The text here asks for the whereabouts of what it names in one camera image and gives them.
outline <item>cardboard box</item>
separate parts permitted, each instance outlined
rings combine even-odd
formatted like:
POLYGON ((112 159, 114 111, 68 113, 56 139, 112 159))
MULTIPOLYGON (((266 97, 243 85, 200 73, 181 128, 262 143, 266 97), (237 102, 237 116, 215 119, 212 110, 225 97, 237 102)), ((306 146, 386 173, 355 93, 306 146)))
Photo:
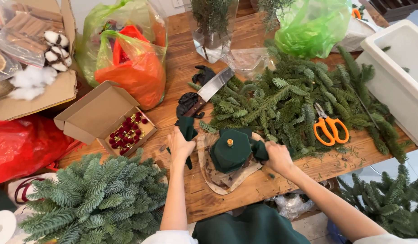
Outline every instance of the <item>cardboard box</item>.
MULTIPOLYGON (((103 82, 55 117, 55 125, 67 136, 87 144, 97 140, 108 153, 119 155, 119 149, 113 149, 109 144, 109 135, 127 117, 141 110, 137 107, 139 103, 118 85, 112 81, 103 82)), ((123 156, 129 156, 158 130, 144 113, 142 115, 149 121, 145 125, 138 124, 144 136, 123 156)))
MULTIPOLYGON (((76 35, 75 18, 73 17, 70 0, 61 0, 61 8, 56 0, 16 0, 32 7, 61 13, 63 15, 64 31, 69 39, 71 55, 74 50, 76 35)), ((4 98, 0 100, 0 120, 20 118, 46 108, 65 103, 76 98, 76 73, 73 70, 61 72, 57 80, 45 87, 45 92, 32 101, 4 98)))

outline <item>glass vase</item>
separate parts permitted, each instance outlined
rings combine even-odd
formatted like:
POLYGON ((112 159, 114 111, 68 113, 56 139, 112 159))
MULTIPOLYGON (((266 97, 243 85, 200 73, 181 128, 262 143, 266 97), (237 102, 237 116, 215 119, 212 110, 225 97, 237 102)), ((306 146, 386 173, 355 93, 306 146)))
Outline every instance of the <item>glass vase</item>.
POLYGON ((195 49, 209 63, 230 51, 239 0, 183 0, 195 49))

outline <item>person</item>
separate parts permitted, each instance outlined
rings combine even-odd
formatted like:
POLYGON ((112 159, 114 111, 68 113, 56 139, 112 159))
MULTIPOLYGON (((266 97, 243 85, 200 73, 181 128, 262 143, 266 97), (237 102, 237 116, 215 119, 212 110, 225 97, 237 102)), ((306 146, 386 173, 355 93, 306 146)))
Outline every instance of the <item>person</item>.
MULTIPOLYGON (((168 135, 172 163, 170 180, 160 230, 142 244, 309 244, 293 230, 290 221, 264 204, 248 206, 233 217, 222 213, 195 225, 190 236, 184 197, 184 164, 195 148, 195 141, 186 141, 174 128, 168 135)), ((267 141, 269 161, 265 163, 276 173, 292 181, 315 202, 353 244, 418 244, 418 239, 401 239, 389 234, 380 225, 349 203, 315 182, 292 162, 284 145, 267 141)))

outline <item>hand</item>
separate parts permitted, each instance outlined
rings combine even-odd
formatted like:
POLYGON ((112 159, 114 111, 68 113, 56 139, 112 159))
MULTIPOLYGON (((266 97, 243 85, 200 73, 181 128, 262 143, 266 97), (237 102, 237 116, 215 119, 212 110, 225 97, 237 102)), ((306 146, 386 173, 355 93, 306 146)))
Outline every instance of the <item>hand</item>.
POLYGON ((269 155, 269 160, 265 164, 278 174, 292 181, 293 171, 297 167, 292 162, 288 148, 274 141, 267 141, 265 147, 269 155))
POLYGON ((180 164, 181 166, 178 165, 178 167, 180 166, 183 168, 186 158, 191 155, 195 148, 195 141, 186 141, 177 126, 174 127, 173 133, 167 137, 172 163, 180 164))

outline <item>wooden knife handle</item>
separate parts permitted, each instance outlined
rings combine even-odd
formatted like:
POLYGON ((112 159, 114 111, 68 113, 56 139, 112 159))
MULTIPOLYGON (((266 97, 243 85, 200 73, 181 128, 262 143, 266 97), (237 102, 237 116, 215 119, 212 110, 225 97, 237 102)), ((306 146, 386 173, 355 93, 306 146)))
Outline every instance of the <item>wooden knife handle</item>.
POLYGON ((194 117, 194 115, 200 111, 201 107, 203 107, 206 104, 206 102, 203 100, 203 98, 198 97, 198 101, 190 108, 188 112, 186 112, 183 116, 186 117, 194 117))

